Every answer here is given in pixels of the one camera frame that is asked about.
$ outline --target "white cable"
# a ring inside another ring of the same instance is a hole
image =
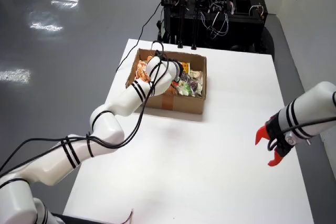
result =
[[[222,31],[225,23],[227,23],[227,25],[226,25],[226,31],[222,34],[221,31]],[[218,35],[219,36],[225,36],[227,34],[228,30],[229,30],[229,21],[228,21],[228,17],[227,17],[227,13],[226,13],[225,14],[225,20],[224,20],[224,22],[222,24],[221,29],[216,33],[215,37],[213,37],[212,39],[215,39]]]
[[[230,1],[230,5],[231,5],[231,15],[233,15],[233,13],[235,12],[235,6],[231,1]]]
[[[251,12],[252,8],[254,8],[254,7],[257,7],[257,8],[261,7],[262,12],[261,12],[260,16],[262,16],[264,14],[264,7],[262,5],[253,5],[253,6],[251,6],[250,10],[248,11],[248,15],[250,15],[250,12]]]
[[[217,13],[217,15],[216,15],[216,17],[215,17],[214,21],[212,22],[212,25],[211,25],[211,26],[214,26],[214,24],[215,24],[215,21],[216,21],[216,18],[217,18],[217,16],[218,16],[218,14],[219,14],[219,12]]]
[[[201,13],[201,20],[202,20],[202,23],[203,23],[203,25],[205,26],[205,28],[208,30],[209,29],[209,27],[208,26],[206,26],[205,25],[205,17],[204,17],[204,14],[200,11],[200,13]]]

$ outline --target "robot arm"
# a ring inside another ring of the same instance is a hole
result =
[[[151,96],[164,93],[172,81],[179,79],[182,71],[183,67],[177,61],[162,61],[158,56],[153,57],[148,62],[146,72],[151,77],[151,80],[154,80],[155,76],[157,76],[157,80],[161,76],[162,78],[156,82]],[[103,104],[95,109],[90,117],[90,125],[93,130],[91,136],[98,137],[109,144],[123,142],[124,132],[115,115],[128,116],[133,113],[144,102],[152,85],[153,83],[146,83],[141,79],[135,80],[115,101]],[[112,153],[115,150],[87,140],[75,143],[68,142],[62,148],[60,147],[0,178],[0,184],[6,180],[19,177],[30,183],[42,182],[52,186],[61,181],[81,162],[91,157]]]
[[[268,150],[275,149],[275,158],[268,165],[276,166],[296,144],[305,141],[309,143],[308,139],[335,125],[336,86],[321,82],[273,115],[258,130],[256,144],[261,138],[269,140]]]

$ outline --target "packaged food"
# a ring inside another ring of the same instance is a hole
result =
[[[136,79],[141,79],[144,82],[150,82],[151,78],[148,76],[147,72],[146,72],[146,67],[147,67],[147,63],[148,61],[150,61],[153,57],[152,56],[148,56],[147,60],[140,60],[135,72],[135,80]]]
[[[183,66],[183,72],[185,72],[187,75],[190,75],[190,63],[187,62],[180,62]]]

